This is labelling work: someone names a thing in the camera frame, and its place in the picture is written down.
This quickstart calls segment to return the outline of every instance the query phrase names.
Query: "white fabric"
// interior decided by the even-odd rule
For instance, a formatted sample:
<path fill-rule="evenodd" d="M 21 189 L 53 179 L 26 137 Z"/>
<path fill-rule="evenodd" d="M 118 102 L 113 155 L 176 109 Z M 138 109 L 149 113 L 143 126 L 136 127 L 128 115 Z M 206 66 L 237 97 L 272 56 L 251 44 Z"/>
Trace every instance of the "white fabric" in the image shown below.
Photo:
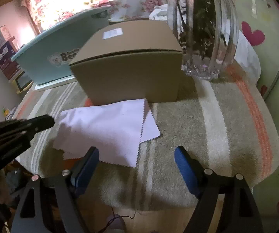
<path fill-rule="evenodd" d="M 149 19 L 150 20 L 160 20 L 160 21 L 167 21 L 167 8 L 168 5 L 162 5 L 162 6 L 155 6 L 154 10 L 150 13 Z M 180 17 L 177 15 L 177 30 L 180 32 Z M 229 32 L 230 32 L 230 21 L 227 20 L 227 25 L 225 28 L 225 38 L 226 42 L 228 43 L 229 39 Z M 239 31 L 239 39 L 238 39 L 238 45 L 235 52 L 235 60 L 238 62 L 238 64 L 242 67 L 242 69 L 246 72 L 249 79 L 253 84 L 256 84 L 259 77 L 260 77 L 260 62 L 258 59 L 258 56 L 254 50 L 254 48 L 251 46 L 249 41 L 246 39 L 246 37 L 243 35 L 241 31 Z"/>
<path fill-rule="evenodd" d="M 64 159 L 83 157 L 95 146 L 100 161 L 135 167 L 139 144 L 160 136 L 145 99 L 70 109 L 58 120 L 53 147 L 64 150 Z"/>

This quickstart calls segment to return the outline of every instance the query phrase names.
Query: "metal screw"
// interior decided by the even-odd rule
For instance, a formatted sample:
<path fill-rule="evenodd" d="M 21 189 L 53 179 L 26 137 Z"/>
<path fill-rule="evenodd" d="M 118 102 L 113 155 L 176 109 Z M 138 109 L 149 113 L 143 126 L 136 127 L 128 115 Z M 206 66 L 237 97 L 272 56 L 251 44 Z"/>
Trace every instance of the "metal screw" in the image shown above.
<path fill-rule="evenodd" d="M 70 174 L 70 171 L 68 169 L 62 171 L 63 176 L 67 176 L 69 174 Z"/>
<path fill-rule="evenodd" d="M 238 179 L 238 180 L 243 180 L 243 175 L 242 174 L 236 174 L 235 177 Z"/>
<path fill-rule="evenodd" d="M 32 176 L 32 178 L 31 178 L 32 181 L 36 181 L 36 180 L 38 180 L 38 179 L 39 179 L 39 176 L 38 176 L 38 175 L 34 175 L 34 176 Z"/>
<path fill-rule="evenodd" d="M 213 174 L 213 171 L 212 171 L 211 169 L 209 169 L 209 168 L 206 168 L 206 169 L 204 170 L 204 173 L 205 173 L 206 175 L 212 175 L 212 174 Z"/>

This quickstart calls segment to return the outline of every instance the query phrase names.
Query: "wire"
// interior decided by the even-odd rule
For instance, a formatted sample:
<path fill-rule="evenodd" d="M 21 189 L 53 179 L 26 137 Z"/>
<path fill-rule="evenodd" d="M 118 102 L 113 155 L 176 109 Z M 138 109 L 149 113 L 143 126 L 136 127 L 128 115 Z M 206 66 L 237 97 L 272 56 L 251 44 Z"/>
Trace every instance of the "wire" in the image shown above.
<path fill-rule="evenodd" d="M 134 211 L 133 217 L 130 217 L 130 216 L 120 216 L 120 215 L 115 217 L 115 212 L 114 212 L 114 209 L 112 207 L 111 207 L 111 211 L 112 211 L 112 214 L 113 214 L 114 217 L 112 219 L 110 219 L 108 221 L 108 223 L 106 224 L 106 226 L 104 228 L 102 228 L 100 231 L 98 231 L 97 233 L 103 233 L 114 222 L 114 220 L 117 219 L 117 218 L 128 217 L 128 218 L 134 219 L 135 215 L 136 215 L 136 211 Z"/>

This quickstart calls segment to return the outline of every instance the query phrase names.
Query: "pink wall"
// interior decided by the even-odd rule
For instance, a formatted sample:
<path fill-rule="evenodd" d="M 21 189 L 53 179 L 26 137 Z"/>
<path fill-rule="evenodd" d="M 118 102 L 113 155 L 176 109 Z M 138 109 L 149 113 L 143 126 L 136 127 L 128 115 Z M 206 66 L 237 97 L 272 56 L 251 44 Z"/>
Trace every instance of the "pink wall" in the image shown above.
<path fill-rule="evenodd" d="M 10 33 L 15 36 L 19 46 L 27 44 L 35 37 L 27 9 L 14 0 L 0 7 L 0 26 L 6 25 Z M 21 102 L 22 96 L 16 94 L 14 87 L 0 70 L 0 121 L 4 120 L 3 107 L 12 109 Z"/>

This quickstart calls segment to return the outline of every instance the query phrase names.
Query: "pink heart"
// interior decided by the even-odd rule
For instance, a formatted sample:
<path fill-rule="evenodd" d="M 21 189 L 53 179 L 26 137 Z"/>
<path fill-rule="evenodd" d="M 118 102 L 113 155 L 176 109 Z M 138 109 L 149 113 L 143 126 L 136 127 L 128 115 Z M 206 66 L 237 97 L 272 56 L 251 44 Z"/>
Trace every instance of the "pink heart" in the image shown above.
<path fill-rule="evenodd" d="M 261 30 L 255 30 L 252 32 L 251 27 L 245 21 L 241 24 L 243 35 L 249 41 L 251 46 L 258 46 L 265 41 L 265 35 Z"/>

